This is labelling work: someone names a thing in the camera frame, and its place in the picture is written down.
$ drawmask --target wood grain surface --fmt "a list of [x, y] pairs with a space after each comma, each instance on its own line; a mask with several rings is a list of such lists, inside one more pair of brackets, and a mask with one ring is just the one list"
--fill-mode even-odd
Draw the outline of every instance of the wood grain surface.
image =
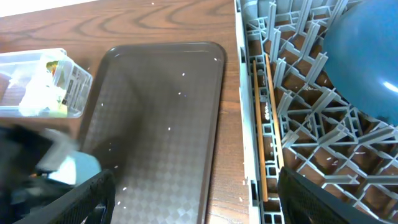
[[[117, 45], [212, 41], [226, 51], [209, 223], [248, 223], [233, 0], [100, 0], [0, 18], [0, 52], [61, 47], [95, 77], [105, 52]], [[43, 124], [76, 137], [80, 119], [0, 119]]]

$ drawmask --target gray plastic rack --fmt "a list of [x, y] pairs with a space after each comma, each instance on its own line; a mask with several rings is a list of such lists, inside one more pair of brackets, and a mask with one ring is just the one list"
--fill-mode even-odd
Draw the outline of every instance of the gray plastic rack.
[[[335, 90], [323, 66], [323, 37], [360, 1], [236, 0], [245, 176], [251, 223], [284, 223], [265, 54], [274, 70], [285, 165], [346, 203], [384, 222], [398, 221], [397, 128], [369, 117]], [[254, 119], [252, 61], [257, 63], [266, 147], [268, 202], [262, 202]]]

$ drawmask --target clear plastic container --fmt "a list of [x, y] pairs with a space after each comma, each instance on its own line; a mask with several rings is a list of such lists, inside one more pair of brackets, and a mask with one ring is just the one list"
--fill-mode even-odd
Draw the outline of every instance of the clear plastic container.
[[64, 49], [0, 54], [0, 116], [77, 118], [92, 82]]

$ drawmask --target brown tray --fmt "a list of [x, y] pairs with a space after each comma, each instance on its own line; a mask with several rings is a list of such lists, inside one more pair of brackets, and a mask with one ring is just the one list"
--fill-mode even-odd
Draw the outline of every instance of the brown tray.
[[213, 43], [104, 56], [79, 139], [115, 173], [113, 223], [205, 221], [224, 63]]

